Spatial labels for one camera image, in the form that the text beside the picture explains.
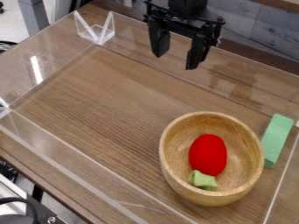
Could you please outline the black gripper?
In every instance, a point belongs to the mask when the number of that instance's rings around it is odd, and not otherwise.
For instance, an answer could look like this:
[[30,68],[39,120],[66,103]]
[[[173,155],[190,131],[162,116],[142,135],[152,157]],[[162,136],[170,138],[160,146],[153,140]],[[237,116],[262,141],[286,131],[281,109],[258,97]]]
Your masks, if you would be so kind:
[[153,0],[142,0],[144,21],[148,24],[152,53],[160,58],[169,50],[170,33],[190,39],[185,69],[193,70],[205,60],[210,46],[220,43],[222,16],[208,10],[208,0],[166,0],[161,6]]

